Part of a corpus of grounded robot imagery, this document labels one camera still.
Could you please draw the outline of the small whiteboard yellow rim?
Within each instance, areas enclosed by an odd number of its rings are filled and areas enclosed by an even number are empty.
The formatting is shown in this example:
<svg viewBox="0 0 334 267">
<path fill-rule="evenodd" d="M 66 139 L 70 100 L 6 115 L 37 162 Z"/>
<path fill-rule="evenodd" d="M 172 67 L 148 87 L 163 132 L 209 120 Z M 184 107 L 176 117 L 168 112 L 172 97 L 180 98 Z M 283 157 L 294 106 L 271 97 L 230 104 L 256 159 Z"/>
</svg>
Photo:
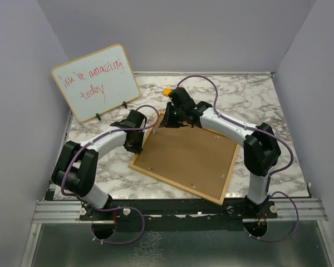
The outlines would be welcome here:
<svg viewBox="0 0 334 267">
<path fill-rule="evenodd" d="M 120 44 L 54 67 L 51 74 L 79 122 L 140 96 L 126 52 Z"/>
</svg>

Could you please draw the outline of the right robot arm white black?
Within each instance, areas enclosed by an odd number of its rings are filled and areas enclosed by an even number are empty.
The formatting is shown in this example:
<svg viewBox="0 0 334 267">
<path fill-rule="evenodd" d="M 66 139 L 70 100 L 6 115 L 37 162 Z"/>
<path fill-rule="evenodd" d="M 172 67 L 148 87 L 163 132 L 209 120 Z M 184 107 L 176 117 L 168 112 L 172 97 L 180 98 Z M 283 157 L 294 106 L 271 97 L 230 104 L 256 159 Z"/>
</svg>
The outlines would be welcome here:
<svg viewBox="0 0 334 267">
<path fill-rule="evenodd" d="M 264 202 L 268 199 L 269 176 L 281 155 L 270 125 L 252 125 L 217 113 L 216 108 L 205 101 L 195 103 L 183 87 L 166 88 L 163 95 L 169 98 L 169 102 L 161 127 L 190 125 L 204 128 L 231 139 L 243 148 L 244 164 L 250 172 L 248 201 L 244 210 L 250 217 L 262 214 Z"/>
</svg>

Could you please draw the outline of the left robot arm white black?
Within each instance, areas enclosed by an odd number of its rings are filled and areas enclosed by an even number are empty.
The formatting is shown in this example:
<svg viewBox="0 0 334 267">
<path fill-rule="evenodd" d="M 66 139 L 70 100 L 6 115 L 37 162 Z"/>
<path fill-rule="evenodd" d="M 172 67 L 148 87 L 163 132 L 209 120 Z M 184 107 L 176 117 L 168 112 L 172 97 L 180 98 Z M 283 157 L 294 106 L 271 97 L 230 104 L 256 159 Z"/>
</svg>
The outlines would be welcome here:
<svg viewBox="0 0 334 267">
<path fill-rule="evenodd" d="M 52 183 L 63 185 L 66 191 L 92 205 L 92 212 L 97 218 L 107 219 L 112 212 L 112 197 L 95 183 L 97 163 L 118 147 L 140 154 L 144 131 L 136 129 L 145 126 L 145 122 L 145 115 L 132 110 L 126 119 L 112 123 L 101 138 L 94 137 L 82 143 L 66 142 L 53 170 Z"/>
</svg>

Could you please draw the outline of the yellow picture frame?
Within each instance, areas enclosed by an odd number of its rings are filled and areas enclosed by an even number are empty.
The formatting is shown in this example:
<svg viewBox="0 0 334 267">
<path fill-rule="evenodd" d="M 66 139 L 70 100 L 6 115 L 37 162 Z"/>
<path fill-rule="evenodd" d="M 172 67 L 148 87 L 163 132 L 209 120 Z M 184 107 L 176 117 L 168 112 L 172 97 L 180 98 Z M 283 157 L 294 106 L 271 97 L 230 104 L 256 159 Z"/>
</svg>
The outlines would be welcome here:
<svg viewBox="0 0 334 267">
<path fill-rule="evenodd" d="M 134 155 L 129 168 L 222 205 L 239 145 L 214 131 L 198 127 L 164 128 L 161 112 Z"/>
</svg>

